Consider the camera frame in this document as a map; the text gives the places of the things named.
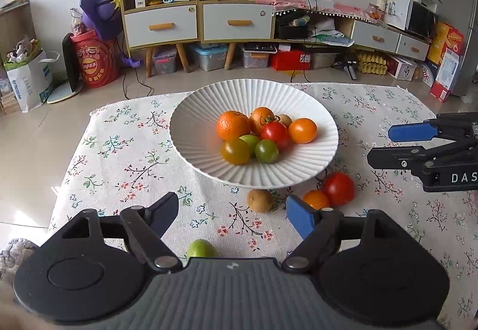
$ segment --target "floral tablecloth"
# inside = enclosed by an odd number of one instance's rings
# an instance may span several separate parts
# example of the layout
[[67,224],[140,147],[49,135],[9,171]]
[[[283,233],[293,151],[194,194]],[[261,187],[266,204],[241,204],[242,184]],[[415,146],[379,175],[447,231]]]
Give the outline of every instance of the floral tablecloth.
[[[478,308],[478,209],[472,195],[427,194],[409,172],[373,170],[367,164],[372,147],[400,145],[387,137],[391,125],[423,121],[433,113],[400,87],[292,86],[318,99],[337,123],[340,145],[327,171],[348,173],[358,190],[356,199],[341,210],[364,217],[368,209],[378,208],[407,230],[450,277],[439,321],[450,329],[472,329]],[[198,238],[213,243],[221,256],[273,256],[279,261],[300,243],[286,219],[286,197],[315,189],[325,172],[296,187],[272,191],[275,204],[268,214],[248,210],[247,190],[203,177],[172,149],[169,117],[187,95],[132,99],[91,114],[60,188],[50,234],[82,209],[115,215],[132,205],[147,207],[174,191],[180,199],[179,215],[163,240],[184,262],[187,246]]]

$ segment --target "floor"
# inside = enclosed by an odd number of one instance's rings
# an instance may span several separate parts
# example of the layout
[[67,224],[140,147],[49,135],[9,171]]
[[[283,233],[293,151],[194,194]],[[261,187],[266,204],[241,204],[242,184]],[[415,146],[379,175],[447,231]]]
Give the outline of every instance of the floor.
[[[144,81],[144,70],[139,69]],[[320,69],[306,71],[312,82],[341,82],[351,80],[344,71]],[[153,94],[191,91],[210,83],[236,78],[261,78],[289,82],[290,76],[272,69],[235,68],[230,71],[190,74],[158,75],[148,79]],[[305,82],[302,73],[294,82]],[[46,239],[56,191],[66,168],[89,122],[89,112],[103,105],[124,100],[123,77],[109,85],[84,90],[78,96],[54,105],[43,105],[29,113],[14,113],[0,117],[0,250],[11,239],[23,237],[41,245]],[[356,83],[369,85],[399,85],[408,88],[432,111],[474,111],[476,104],[464,104],[458,97],[450,97],[440,104],[429,95],[429,88],[419,81],[397,81],[390,75],[359,74]],[[133,70],[126,72],[128,98],[145,96],[148,88],[138,84]]]

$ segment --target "purple hat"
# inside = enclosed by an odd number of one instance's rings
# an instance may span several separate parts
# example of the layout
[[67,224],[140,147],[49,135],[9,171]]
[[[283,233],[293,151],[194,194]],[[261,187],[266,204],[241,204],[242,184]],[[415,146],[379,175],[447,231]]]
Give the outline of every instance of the purple hat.
[[83,22],[102,40],[114,40],[123,30],[121,11],[111,0],[80,0]]

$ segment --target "ribbed white bowl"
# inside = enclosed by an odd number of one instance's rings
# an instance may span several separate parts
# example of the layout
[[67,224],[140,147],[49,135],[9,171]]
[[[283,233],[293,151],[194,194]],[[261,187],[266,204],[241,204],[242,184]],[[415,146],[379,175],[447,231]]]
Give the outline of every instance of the ribbed white bowl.
[[[309,144],[292,145],[274,164],[255,159],[247,165],[227,163],[220,154],[223,141],[216,134],[219,116],[228,110],[249,116],[261,106],[292,120],[310,118],[317,124],[318,136]],[[317,100],[262,79],[227,80],[193,92],[174,110],[169,134],[176,152],[196,171],[219,182],[256,189],[289,187],[314,177],[332,161],[338,146],[337,126]]]

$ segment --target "drawer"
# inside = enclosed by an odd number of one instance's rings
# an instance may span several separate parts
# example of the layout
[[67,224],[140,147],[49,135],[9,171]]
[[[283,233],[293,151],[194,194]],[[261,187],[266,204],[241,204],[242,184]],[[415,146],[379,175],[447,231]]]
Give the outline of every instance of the drawer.
[[271,5],[205,4],[204,40],[270,39]]
[[145,10],[124,19],[130,47],[197,38],[196,5]]
[[351,39],[355,44],[395,53],[400,33],[355,21]]
[[426,42],[421,42],[410,36],[400,35],[396,53],[413,59],[425,60],[429,46]]

